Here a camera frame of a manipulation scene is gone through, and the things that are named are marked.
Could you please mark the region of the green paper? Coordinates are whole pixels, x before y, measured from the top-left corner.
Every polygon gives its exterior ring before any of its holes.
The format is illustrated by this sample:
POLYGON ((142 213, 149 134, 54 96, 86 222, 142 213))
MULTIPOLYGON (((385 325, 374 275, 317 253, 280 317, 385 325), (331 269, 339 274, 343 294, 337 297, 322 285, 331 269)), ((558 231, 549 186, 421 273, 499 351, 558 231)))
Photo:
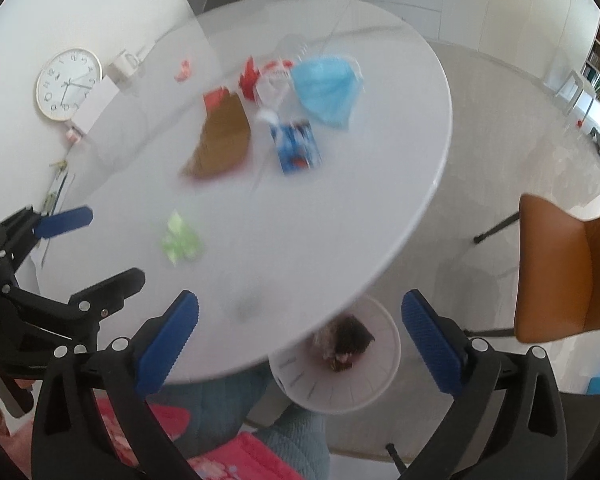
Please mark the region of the green paper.
POLYGON ((202 244, 197 232, 174 211, 166 222, 161 247, 170 263, 177 266, 183 260, 194 260, 201 252, 202 244))

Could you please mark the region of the white paper sheet with pen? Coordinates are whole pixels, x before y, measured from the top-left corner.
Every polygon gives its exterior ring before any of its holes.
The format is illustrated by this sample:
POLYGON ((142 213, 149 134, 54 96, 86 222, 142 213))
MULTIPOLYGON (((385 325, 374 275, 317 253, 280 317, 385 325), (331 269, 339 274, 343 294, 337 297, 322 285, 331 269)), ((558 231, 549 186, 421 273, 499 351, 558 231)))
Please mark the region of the white paper sheet with pen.
MULTIPOLYGON (((71 188, 75 177, 76 173, 68 168, 58 171, 45 197, 42 208, 43 216, 53 216, 62 211, 62 204, 66 199, 69 188, 71 188)), ((43 267, 49 244, 49 240, 41 240, 30 253, 30 258, 37 271, 41 270, 43 267)))

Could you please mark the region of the white rectangular box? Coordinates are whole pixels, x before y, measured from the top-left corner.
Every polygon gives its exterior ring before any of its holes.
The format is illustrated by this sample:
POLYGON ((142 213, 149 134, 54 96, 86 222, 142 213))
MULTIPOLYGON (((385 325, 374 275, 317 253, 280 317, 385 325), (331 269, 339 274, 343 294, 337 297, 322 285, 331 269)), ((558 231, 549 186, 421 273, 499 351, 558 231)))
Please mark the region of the white rectangular box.
POLYGON ((78 129, 82 134, 89 133, 96 120, 119 93, 118 86, 108 76, 102 78, 88 92, 86 99, 71 117, 73 128, 78 129))

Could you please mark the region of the white plastic trash bin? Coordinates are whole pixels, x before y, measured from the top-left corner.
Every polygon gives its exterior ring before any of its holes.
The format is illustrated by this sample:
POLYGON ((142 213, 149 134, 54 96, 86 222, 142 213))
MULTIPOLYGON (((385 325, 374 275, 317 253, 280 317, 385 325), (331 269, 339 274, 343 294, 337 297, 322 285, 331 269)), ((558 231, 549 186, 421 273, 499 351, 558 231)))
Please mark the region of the white plastic trash bin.
POLYGON ((396 377, 401 341, 396 322, 370 296, 268 364, 288 398, 306 410, 341 415, 376 401, 396 377))

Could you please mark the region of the pink paper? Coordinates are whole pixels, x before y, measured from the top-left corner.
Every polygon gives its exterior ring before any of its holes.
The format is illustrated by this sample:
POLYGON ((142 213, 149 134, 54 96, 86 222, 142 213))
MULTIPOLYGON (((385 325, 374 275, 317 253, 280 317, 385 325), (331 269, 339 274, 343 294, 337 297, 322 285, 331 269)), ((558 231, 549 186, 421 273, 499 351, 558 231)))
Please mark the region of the pink paper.
POLYGON ((192 73, 192 63, 189 60, 184 60, 181 62, 180 69, 178 70, 178 73, 174 76, 174 79, 177 82, 184 82, 192 76, 192 73))

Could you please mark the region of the small pink bottle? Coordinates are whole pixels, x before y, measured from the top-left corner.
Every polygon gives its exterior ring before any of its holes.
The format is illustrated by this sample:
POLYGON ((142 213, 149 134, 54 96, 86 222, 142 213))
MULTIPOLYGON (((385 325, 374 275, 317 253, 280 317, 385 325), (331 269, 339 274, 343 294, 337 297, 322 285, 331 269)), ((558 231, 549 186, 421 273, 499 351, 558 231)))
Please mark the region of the small pink bottle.
POLYGON ((78 143, 83 138, 82 133, 75 128, 69 128, 66 132, 66 137, 71 143, 78 143))

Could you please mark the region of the blue surgical mask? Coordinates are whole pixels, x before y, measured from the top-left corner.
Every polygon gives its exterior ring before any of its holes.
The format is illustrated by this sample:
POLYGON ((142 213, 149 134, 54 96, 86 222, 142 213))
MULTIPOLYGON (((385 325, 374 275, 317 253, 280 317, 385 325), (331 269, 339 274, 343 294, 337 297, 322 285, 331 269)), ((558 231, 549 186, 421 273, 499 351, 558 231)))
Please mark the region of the blue surgical mask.
POLYGON ((322 124, 347 129, 363 88, 360 64, 350 56, 308 58, 290 70, 294 92, 309 116, 322 124))

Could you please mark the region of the round white wall clock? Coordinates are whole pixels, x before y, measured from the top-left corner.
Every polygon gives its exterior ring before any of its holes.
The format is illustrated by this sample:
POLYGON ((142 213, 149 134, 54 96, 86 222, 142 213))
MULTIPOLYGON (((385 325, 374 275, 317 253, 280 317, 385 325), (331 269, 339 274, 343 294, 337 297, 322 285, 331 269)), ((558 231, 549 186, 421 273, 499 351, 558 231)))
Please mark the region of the round white wall clock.
POLYGON ((91 50, 59 52, 38 74, 34 87, 38 111, 52 122, 68 122, 102 76, 102 63, 91 50))

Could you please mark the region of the gold binder clip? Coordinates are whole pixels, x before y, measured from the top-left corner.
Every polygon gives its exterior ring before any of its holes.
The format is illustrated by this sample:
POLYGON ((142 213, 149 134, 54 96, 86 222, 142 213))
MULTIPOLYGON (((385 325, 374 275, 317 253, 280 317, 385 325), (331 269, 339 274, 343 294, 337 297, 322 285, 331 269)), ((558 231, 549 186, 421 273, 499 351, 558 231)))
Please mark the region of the gold binder clip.
POLYGON ((51 167, 63 170, 64 168, 67 167, 67 161, 65 159, 63 160, 58 160, 58 162, 53 162, 52 164, 50 164, 51 167))

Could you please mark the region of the red paper card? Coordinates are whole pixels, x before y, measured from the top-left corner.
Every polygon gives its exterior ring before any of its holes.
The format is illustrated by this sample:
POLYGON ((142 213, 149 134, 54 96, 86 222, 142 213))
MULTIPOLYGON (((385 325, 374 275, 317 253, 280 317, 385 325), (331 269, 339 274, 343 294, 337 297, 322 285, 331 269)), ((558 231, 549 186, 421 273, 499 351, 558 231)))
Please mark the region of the red paper card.
POLYGON ((213 89, 204 94, 204 107, 206 111, 210 113, 212 110, 217 108, 222 101, 230 95, 230 90, 226 87, 220 87, 213 89))

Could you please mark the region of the blue snack carton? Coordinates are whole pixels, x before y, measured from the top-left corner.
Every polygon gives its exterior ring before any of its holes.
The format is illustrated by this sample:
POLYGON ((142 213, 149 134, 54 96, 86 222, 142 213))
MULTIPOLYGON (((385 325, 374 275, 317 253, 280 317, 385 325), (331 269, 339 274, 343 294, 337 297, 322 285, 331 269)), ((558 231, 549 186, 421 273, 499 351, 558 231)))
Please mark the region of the blue snack carton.
POLYGON ((321 154, 307 120, 275 124, 270 127, 280 168, 284 174, 313 169, 321 165, 321 154))

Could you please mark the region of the clear plastic water bottle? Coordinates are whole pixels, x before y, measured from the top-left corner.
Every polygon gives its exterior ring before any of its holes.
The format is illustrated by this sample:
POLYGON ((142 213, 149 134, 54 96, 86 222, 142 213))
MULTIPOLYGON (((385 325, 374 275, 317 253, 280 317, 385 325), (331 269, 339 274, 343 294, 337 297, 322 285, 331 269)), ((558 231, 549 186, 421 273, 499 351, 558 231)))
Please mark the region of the clear plastic water bottle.
POLYGON ((306 119, 291 79, 291 70, 303 60, 306 50, 306 38, 286 35, 259 67, 260 76, 254 86, 257 122, 275 126, 306 119))

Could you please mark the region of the brown cardboard piece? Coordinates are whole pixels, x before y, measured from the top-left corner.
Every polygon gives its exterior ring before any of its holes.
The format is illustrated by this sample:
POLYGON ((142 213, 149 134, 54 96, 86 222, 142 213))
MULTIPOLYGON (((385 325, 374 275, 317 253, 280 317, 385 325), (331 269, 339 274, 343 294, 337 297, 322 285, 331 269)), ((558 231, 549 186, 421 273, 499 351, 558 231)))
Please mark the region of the brown cardboard piece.
POLYGON ((250 141, 251 128, 242 100, 237 93, 230 93, 208 113, 182 174, 206 180, 232 171, 246 159, 250 141))

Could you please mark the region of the red paper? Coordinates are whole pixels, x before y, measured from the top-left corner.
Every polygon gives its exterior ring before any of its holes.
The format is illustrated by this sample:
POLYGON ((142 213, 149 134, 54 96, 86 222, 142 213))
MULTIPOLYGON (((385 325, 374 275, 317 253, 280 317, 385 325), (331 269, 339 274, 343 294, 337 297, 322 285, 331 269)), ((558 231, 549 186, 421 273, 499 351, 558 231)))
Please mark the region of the red paper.
POLYGON ((248 58, 242 73, 239 76, 238 86, 242 90, 242 95, 248 101, 254 102, 256 98, 256 84, 260 79, 261 73, 257 68, 252 56, 248 58))

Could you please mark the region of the clear snack wrapper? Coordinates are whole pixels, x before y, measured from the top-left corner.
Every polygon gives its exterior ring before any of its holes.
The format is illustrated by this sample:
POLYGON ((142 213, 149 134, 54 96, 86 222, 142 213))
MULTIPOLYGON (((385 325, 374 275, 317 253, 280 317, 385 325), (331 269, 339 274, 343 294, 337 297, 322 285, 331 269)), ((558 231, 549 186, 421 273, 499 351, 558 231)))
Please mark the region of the clear snack wrapper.
POLYGON ((350 370, 375 341, 368 328, 352 314, 344 314, 318 330, 312 349, 336 373, 350 370))

